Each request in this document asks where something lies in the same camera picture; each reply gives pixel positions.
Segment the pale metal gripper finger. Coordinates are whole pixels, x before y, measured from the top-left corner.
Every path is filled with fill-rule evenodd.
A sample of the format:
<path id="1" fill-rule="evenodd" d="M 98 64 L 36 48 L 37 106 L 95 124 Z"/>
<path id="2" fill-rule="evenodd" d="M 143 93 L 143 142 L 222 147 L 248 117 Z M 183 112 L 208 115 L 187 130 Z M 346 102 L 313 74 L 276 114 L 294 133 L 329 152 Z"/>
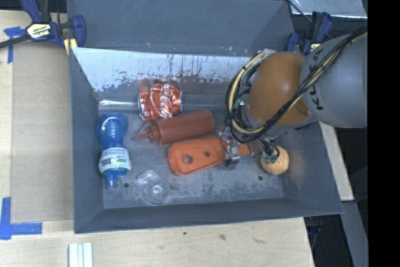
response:
<path id="1" fill-rule="evenodd" d="M 224 149 L 230 149 L 235 145 L 235 139 L 230 131 L 219 131 L 218 136 L 219 136 L 219 144 Z"/>
<path id="2" fill-rule="evenodd" d="M 235 169 L 240 161 L 240 155 L 236 146 L 228 146 L 225 152 L 225 160 L 223 162 L 224 169 Z"/>

